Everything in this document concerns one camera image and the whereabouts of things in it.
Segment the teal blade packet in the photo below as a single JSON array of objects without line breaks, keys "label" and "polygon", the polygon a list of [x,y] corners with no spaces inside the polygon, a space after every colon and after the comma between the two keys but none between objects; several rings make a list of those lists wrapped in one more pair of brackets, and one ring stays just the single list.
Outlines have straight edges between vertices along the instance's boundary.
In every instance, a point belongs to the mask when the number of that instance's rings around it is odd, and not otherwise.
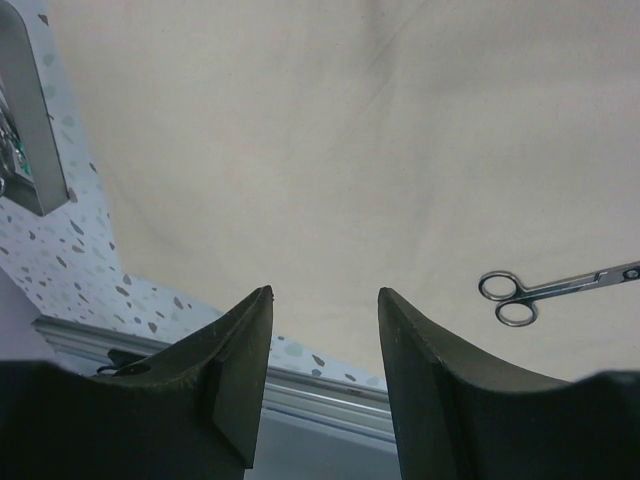
[{"label": "teal blade packet", "polygon": [[31,168],[26,158],[22,143],[20,141],[13,143],[13,150],[14,150],[13,158],[14,158],[16,173],[19,174],[21,177],[25,178],[26,180],[32,182],[33,178],[32,178]]}]

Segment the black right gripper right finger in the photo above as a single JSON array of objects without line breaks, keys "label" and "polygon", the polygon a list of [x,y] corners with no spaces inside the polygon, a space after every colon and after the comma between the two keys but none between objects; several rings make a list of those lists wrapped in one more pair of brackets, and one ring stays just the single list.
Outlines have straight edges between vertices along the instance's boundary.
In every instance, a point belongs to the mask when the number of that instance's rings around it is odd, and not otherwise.
[{"label": "black right gripper right finger", "polygon": [[564,382],[508,363],[390,288],[379,336],[405,479],[635,479],[639,375]]}]

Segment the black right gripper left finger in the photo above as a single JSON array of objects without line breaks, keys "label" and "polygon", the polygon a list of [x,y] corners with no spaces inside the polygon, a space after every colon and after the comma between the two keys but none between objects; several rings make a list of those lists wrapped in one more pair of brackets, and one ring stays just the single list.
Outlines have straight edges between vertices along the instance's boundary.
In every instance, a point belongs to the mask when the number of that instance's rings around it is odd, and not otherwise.
[{"label": "black right gripper left finger", "polygon": [[240,353],[268,364],[273,292],[112,375],[45,361],[1,365],[5,479],[240,479],[255,459],[261,403],[220,379]]}]

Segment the small steel scissors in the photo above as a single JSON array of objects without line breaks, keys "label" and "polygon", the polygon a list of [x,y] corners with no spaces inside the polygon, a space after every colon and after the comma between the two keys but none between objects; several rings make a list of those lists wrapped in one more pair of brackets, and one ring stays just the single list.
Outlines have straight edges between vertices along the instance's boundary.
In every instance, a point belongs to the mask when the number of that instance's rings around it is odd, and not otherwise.
[{"label": "small steel scissors", "polygon": [[[495,279],[505,279],[512,284],[513,288],[509,293],[505,294],[490,293],[487,289],[487,284]],[[534,287],[525,286],[521,280],[510,271],[494,270],[480,277],[477,288],[485,299],[496,304],[494,314],[501,324],[511,328],[520,328],[529,326],[537,321],[538,309],[535,305],[537,301],[638,280],[639,262],[636,261]],[[502,313],[502,310],[510,305],[518,305],[526,308],[529,311],[529,316],[522,320],[509,319]]]}]

